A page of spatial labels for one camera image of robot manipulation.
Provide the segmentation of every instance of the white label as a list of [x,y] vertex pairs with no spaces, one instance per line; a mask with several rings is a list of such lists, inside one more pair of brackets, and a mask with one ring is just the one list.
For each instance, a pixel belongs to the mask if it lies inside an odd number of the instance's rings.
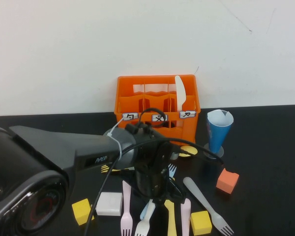
[[162,115],[152,115],[152,121],[164,121],[164,118],[162,117]]
[[139,118],[138,113],[123,113],[122,114],[123,120],[132,120]]
[[197,114],[196,111],[185,111],[185,112],[181,111],[181,112],[179,113],[179,118],[180,118],[180,119],[191,118],[191,117],[195,117],[196,114]]

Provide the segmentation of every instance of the orange plastic caddy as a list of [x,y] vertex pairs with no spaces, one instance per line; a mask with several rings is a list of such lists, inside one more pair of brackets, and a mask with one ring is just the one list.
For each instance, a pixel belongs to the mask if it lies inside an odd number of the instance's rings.
[[[180,75],[186,91],[182,111],[177,111],[175,75],[121,76],[118,78],[115,115],[119,127],[137,123],[141,112],[147,108],[158,108],[166,114],[165,127],[156,128],[165,137],[180,138],[195,142],[200,104],[194,75]],[[152,125],[163,119],[155,112],[142,115],[141,121]]]

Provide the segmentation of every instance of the label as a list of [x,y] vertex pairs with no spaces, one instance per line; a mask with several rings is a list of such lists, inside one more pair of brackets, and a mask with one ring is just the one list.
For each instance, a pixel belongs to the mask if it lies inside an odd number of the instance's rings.
[[195,117],[196,114],[197,114],[196,111],[185,111],[185,112],[181,111],[179,113],[179,118],[180,119],[192,118],[192,117]]
[[138,113],[123,113],[122,117],[123,117],[123,120],[138,119],[139,114]]
[[164,121],[164,118],[162,117],[162,115],[152,115],[152,121]]
[[98,158],[95,160],[95,163],[99,163],[99,162],[106,161],[106,159],[107,159],[107,156],[98,157]]

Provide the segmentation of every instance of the yellow cube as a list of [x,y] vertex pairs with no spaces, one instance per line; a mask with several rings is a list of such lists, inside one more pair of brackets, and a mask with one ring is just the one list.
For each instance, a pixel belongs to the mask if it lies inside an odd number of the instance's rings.
[[89,217],[90,205],[88,199],[81,200],[77,203],[72,204],[74,217],[79,225],[85,224]]
[[191,214],[191,226],[194,236],[211,233],[212,224],[208,211],[199,211]]

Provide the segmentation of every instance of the white plastic fork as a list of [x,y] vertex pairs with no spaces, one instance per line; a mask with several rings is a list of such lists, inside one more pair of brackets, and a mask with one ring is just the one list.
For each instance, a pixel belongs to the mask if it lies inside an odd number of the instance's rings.
[[[169,164],[168,165],[168,169],[169,169],[169,177],[173,178],[176,172],[177,167],[173,164]],[[146,215],[148,209],[148,203],[146,204],[146,206],[143,208],[141,214],[140,214],[140,219],[143,220],[144,216]]]
[[234,234],[234,231],[231,227],[226,223],[222,216],[220,216],[216,211],[211,207],[210,203],[206,200],[200,189],[194,183],[194,181],[186,177],[183,179],[184,185],[189,189],[189,191],[199,200],[199,202],[207,209],[207,211],[211,215],[212,224],[215,228],[225,236],[231,236]]
[[151,219],[151,216],[154,212],[155,204],[153,203],[153,200],[151,199],[148,203],[147,207],[147,213],[143,220],[141,220],[136,228],[135,236],[147,236],[149,231],[149,220]]
[[171,177],[171,178],[174,177],[175,172],[177,170],[177,166],[175,166],[173,164],[169,164],[168,168],[169,168],[169,177]]

